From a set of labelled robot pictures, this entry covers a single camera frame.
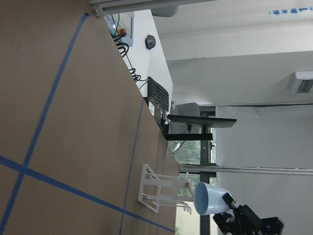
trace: blue tape line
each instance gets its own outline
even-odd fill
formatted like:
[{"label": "blue tape line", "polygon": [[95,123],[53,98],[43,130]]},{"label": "blue tape line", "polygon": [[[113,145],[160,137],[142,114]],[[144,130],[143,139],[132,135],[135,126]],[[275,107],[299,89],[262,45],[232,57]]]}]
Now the blue tape line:
[{"label": "blue tape line", "polygon": [[[138,138],[138,133],[139,133],[139,125],[140,125],[140,121],[141,121],[143,103],[144,103],[144,100],[141,101],[141,107],[140,107],[140,113],[139,113],[139,118],[138,118],[138,123],[137,123],[136,134],[135,134],[135,141],[134,141],[134,146],[133,146],[131,164],[129,166],[129,172],[128,172],[128,178],[127,178],[127,184],[126,184],[126,192],[125,192],[125,199],[124,199],[123,210],[125,210],[125,208],[126,208],[126,201],[127,201],[127,196],[128,196],[129,183],[130,183],[131,175],[132,175],[132,168],[133,168],[135,150],[136,150],[136,146],[137,146],[137,138]],[[122,213],[122,217],[121,217],[121,223],[120,223],[120,226],[119,226],[119,233],[118,233],[119,235],[122,234],[123,223],[124,223],[124,213]]]},{"label": "blue tape line", "polygon": [[[44,110],[43,110],[43,112],[42,112],[42,114],[40,116],[40,120],[39,120],[39,123],[38,123],[38,125],[36,127],[33,139],[32,139],[32,141],[30,143],[29,148],[28,148],[28,151],[27,151],[27,154],[26,154],[23,166],[22,166],[23,169],[26,169],[28,164],[29,164],[29,162],[30,162],[30,159],[31,159],[32,154],[34,152],[37,140],[39,138],[39,134],[40,134],[41,129],[43,127],[46,115],[47,115],[47,113],[49,111],[49,108],[51,106],[51,103],[52,103],[55,91],[56,91],[56,89],[58,87],[58,84],[59,84],[60,79],[62,77],[63,71],[64,71],[65,66],[67,64],[69,55],[72,52],[72,49],[74,47],[75,41],[77,39],[77,36],[78,36],[82,26],[83,26],[83,23],[85,22],[85,19],[88,17],[88,15],[89,14],[85,13],[82,16],[82,18],[80,19],[80,22],[78,23],[78,26],[77,26],[77,28],[75,30],[75,33],[74,33],[74,35],[72,37],[72,40],[70,41],[70,44],[69,44],[69,46],[67,48],[67,51],[66,51],[65,56],[64,56],[64,59],[63,59],[63,61],[61,63],[60,69],[59,69],[58,74],[57,74],[57,76],[56,76],[56,78],[54,80],[54,83],[52,85],[52,88],[51,88],[51,91],[49,93],[48,99],[47,99],[46,104],[44,106]],[[18,180],[16,181],[16,183],[14,185],[14,188],[13,188],[13,191],[12,191],[9,203],[7,204],[7,207],[5,209],[5,212],[4,212],[4,215],[3,215],[3,218],[2,218],[2,222],[1,222],[1,225],[0,225],[0,235],[3,235],[3,233],[4,233],[5,226],[6,226],[7,222],[8,222],[9,217],[10,217],[10,214],[11,214],[11,211],[12,211],[15,199],[17,197],[17,194],[19,192],[19,189],[21,187],[23,178],[24,178],[24,173],[23,173],[23,171],[21,171],[20,174],[19,174]]]},{"label": "blue tape line", "polygon": [[12,161],[12,160],[9,160],[3,156],[0,155],[0,165],[3,165],[3,166],[6,166],[12,170],[16,170],[18,172],[21,172],[22,171],[22,168],[23,166]]},{"label": "blue tape line", "polygon": [[75,195],[78,195],[80,197],[86,198],[86,199],[91,200],[91,201],[93,201],[95,203],[101,204],[101,205],[103,205],[105,207],[109,207],[109,208],[111,208],[113,210],[116,210],[118,212],[123,212],[123,209],[118,207],[118,206],[115,206],[115,205],[113,205],[111,203],[108,203],[108,202],[102,200],[102,199],[99,199],[99,198],[97,198],[95,196],[92,196],[92,195],[90,195],[88,193],[80,191],[80,190],[78,190],[78,189],[76,189],[74,187],[66,185],[66,184],[64,184],[64,183],[62,183],[60,181],[52,179],[52,178],[50,178],[50,177],[48,177],[46,175],[43,175],[43,174],[41,174],[39,172],[36,172],[36,171],[34,171],[32,169],[26,169],[25,170],[25,175],[28,175],[28,176],[30,176],[32,178],[35,178],[35,179],[40,180],[40,181],[43,181],[43,182],[45,182],[47,184],[53,185],[53,186],[55,186],[57,188],[63,189],[65,191],[67,191],[67,192],[71,192],[71,193],[73,193]]},{"label": "blue tape line", "polygon": [[66,51],[66,53],[65,53],[64,59],[63,59],[63,61],[62,61],[62,63],[61,63],[61,66],[60,66],[60,68],[59,68],[58,74],[57,74],[57,76],[56,76],[56,78],[55,78],[55,80],[54,80],[54,83],[53,83],[53,85],[52,85],[51,91],[50,91],[50,93],[49,93],[49,96],[48,96],[47,102],[46,102],[46,104],[45,104],[44,110],[43,110],[43,112],[42,112],[42,114],[41,114],[39,123],[38,123],[38,125],[37,125],[36,131],[35,131],[35,134],[34,134],[34,137],[33,137],[32,141],[31,141],[31,144],[30,144],[30,146],[29,146],[28,152],[27,152],[27,154],[26,154],[26,158],[25,158],[25,161],[24,161],[23,166],[28,166],[28,164],[29,164],[29,161],[30,161],[31,156],[32,156],[32,154],[33,154],[33,152],[34,152],[34,149],[35,149],[35,146],[36,146],[36,143],[37,143],[37,140],[38,140],[40,131],[41,131],[42,127],[43,127],[43,124],[44,124],[46,115],[47,115],[48,110],[49,110],[49,108],[50,108],[50,106],[51,106],[51,103],[52,103],[54,94],[55,94],[55,92],[56,92],[56,90],[57,90],[58,84],[59,84],[59,82],[60,82],[60,79],[61,79],[61,77],[62,77],[63,71],[64,71],[64,69],[65,69],[65,66],[67,65],[67,61],[68,61],[68,59],[69,59],[69,55],[70,55],[70,53],[71,53],[72,50],[73,50],[74,44],[75,44],[76,39],[77,39],[78,34],[79,34],[79,31],[81,30],[81,28],[82,28],[82,26],[83,26],[83,23],[85,22],[85,20],[86,20],[86,18],[88,17],[88,15],[89,15],[89,14],[87,14],[87,13],[85,13],[85,14],[83,15],[83,17],[81,18],[80,22],[78,23],[78,26],[77,26],[77,28],[76,28],[76,30],[75,30],[75,33],[74,33],[74,35],[73,35],[72,40],[71,40],[70,43],[69,43],[69,46],[68,46],[67,51]]},{"label": "blue tape line", "polygon": [[52,179],[52,178],[50,178],[50,177],[48,177],[46,175],[43,175],[43,174],[41,174],[39,172],[36,172],[36,171],[34,171],[32,169],[23,168],[22,165],[14,162],[12,160],[9,160],[9,159],[7,159],[7,158],[5,158],[3,156],[0,156],[0,165],[6,166],[6,167],[8,167],[8,168],[10,168],[12,170],[15,170],[15,171],[19,171],[19,172],[21,172],[20,175],[27,175],[29,177],[32,177],[34,179],[37,179],[37,180],[42,181],[44,183],[47,183],[49,185],[52,185],[52,186],[55,186],[55,187],[60,188],[62,190],[65,190],[67,192],[73,193],[73,194],[75,194],[77,196],[80,196],[80,197],[86,198],[88,200],[91,200],[91,201],[93,201],[93,202],[95,202],[97,204],[103,205],[105,207],[111,208],[111,209],[116,210],[118,212],[121,212],[123,214],[127,214],[127,215],[129,215],[129,216],[131,216],[133,218],[136,218],[136,219],[142,220],[142,221],[144,221],[146,223],[149,223],[151,225],[157,226],[158,228],[162,228],[162,229],[168,230],[168,231],[173,232],[173,233],[175,232],[174,230],[166,228],[165,226],[162,226],[162,225],[160,225],[158,223],[155,223],[155,222],[153,222],[153,221],[151,221],[149,219],[146,219],[144,217],[136,215],[136,214],[134,214],[132,212],[126,211],[126,210],[124,210],[124,209],[122,209],[122,208],[120,208],[118,206],[115,206],[115,205],[113,205],[111,203],[108,203],[108,202],[106,202],[106,201],[104,201],[104,200],[102,200],[100,198],[92,196],[92,195],[90,195],[88,193],[85,193],[85,192],[83,192],[81,190],[78,190],[78,189],[76,189],[74,187],[71,187],[71,186],[69,186],[67,184],[64,184],[64,183],[62,183],[60,181]]},{"label": "blue tape line", "polygon": [[156,223],[156,222],[153,222],[153,221],[151,221],[151,220],[149,220],[149,219],[146,219],[146,218],[144,218],[144,217],[141,217],[141,216],[139,216],[139,215],[136,215],[136,214],[134,214],[134,213],[132,213],[132,212],[125,211],[125,214],[130,215],[130,216],[133,217],[133,218],[136,218],[136,219],[140,219],[140,220],[142,220],[142,221],[145,221],[145,222],[147,222],[147,223],[149,223],[149,224],[155,225],[155,226],[157,226],[157,227],[159,227],[159,228],[162,228],[162,229],[165,229],[165,230],[167,230],[167,231],[170,231],[170,232],[175,233],[175,231],[172,230],[172,229],[169,229],[169,228],[167,228],[167,227],[165,227],[165,226],[163,226],[163,225],[160,225],[160,224],[158,224],[158,223]]}]

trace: computer monitor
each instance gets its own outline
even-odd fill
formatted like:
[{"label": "computer monitor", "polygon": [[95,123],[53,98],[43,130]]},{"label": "computer monitor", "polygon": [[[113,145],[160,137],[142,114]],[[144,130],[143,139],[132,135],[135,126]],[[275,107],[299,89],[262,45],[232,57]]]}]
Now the computer monitor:
[{"label": "computer monitor", "polygon": [[219,118],[219,117],[194,117],[194,116],[180,116],[168,115],[168,119],[172,122],[178,122],[191,126],[205,126],[215,128],[232,127],[237,119],[232,118]]}]

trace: white curtain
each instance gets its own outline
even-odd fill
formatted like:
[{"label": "white curtain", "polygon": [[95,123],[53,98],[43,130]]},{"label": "white curtain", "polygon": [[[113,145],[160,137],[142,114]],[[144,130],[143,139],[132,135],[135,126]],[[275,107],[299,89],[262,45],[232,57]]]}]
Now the white curtain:
[{"label": "white curtain", "polygon": [[[217,129],[217,164],[313,169],[313,105],[217,107],[236,118]],[[313,176],[218,173],[218,185],[260,218],[278,216],[284,235],[312,234]]]}]

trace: gray office chair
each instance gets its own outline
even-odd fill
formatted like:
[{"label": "gray office chair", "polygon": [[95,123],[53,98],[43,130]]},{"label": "gray office chair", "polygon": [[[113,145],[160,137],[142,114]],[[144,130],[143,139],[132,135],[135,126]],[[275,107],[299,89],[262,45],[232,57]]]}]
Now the gray office chair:
[{"label": "gray office chair", "polygon": [[[177,105],[174,108],[171,107],[171,114],[172,115],[180,115],[180,116],[194,116],[200,117],[200,110],[197,103],[187,103]],[[186,132],[187,126],[182,123],[177,122],[170,122],[169,126],[169,134],[182,134]],[[199,126],[192,126],[191,127],[191,134],[198,134],[200,132]]]}]

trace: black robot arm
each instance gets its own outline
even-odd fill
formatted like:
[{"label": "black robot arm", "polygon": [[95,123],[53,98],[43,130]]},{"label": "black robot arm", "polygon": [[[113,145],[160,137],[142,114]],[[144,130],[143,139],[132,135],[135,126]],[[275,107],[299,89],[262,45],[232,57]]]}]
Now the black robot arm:
[{"label": "black robot arm", "polygon": [[229,193],[224,194],[223,200],[233,210],[234,216],[229,213],[219,213],[213,216],[214,221],[223,234],[233,235],[280,235],[284,224],[278,217],[260,219],[247,206],[237,206],[237,202]]}]

